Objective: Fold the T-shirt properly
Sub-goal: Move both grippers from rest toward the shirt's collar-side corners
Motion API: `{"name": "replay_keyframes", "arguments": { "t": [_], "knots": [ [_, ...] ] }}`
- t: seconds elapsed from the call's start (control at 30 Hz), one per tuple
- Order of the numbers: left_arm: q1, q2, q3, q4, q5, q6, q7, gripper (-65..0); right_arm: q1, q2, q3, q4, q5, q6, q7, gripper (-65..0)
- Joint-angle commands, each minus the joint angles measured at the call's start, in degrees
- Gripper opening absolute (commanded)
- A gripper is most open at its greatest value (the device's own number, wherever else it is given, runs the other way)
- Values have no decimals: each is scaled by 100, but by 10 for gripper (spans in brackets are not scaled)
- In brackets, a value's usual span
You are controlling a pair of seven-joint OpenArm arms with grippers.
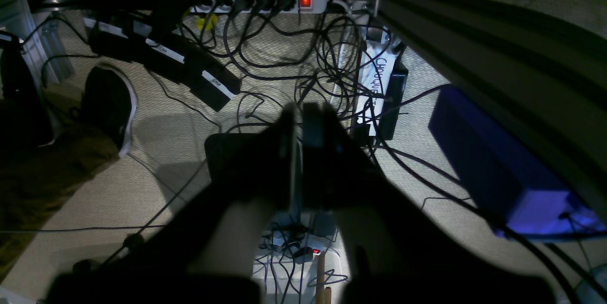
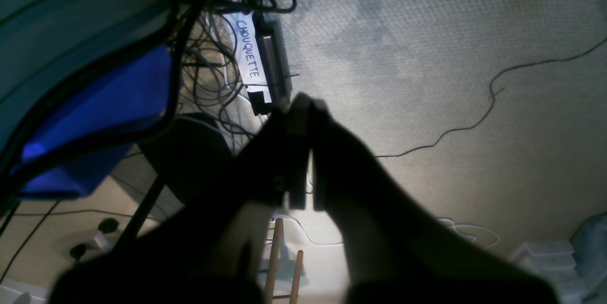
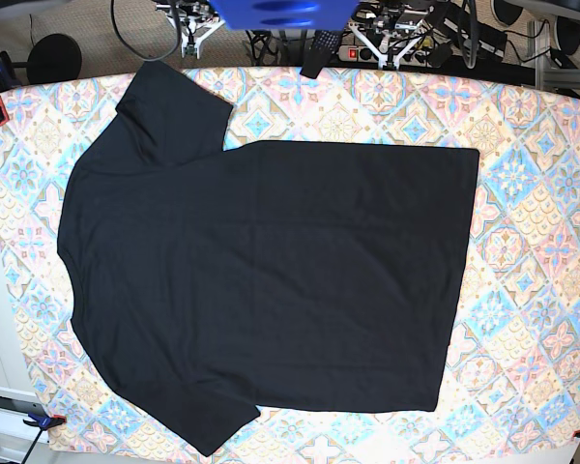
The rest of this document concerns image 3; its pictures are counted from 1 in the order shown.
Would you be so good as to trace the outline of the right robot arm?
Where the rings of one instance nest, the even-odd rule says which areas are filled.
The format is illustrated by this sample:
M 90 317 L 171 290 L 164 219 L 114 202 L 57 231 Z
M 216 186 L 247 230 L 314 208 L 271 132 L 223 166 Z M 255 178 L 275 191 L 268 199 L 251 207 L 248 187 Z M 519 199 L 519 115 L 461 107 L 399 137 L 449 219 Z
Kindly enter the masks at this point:
M 200 57 L 206 39 L 225 24 L 212 3 L 209 1 L 174 1 L 179 24 L 177 26 L 171 11 L 171 1 L 155 1 L 157 11 L 164 12 L 168 21 L 181 30 L 181 54 L 183 57 Z

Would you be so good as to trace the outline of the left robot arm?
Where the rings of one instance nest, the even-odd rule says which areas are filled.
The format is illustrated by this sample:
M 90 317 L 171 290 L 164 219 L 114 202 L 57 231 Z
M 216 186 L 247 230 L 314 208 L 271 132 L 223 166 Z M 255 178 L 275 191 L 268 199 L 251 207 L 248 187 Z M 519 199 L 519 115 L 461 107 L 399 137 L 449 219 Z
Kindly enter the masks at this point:
M 450 1 L 361 1 L 344 30 L 338 57 L 379 69 L 425 65 L 439 44 L 435 35 L 450 5 Z

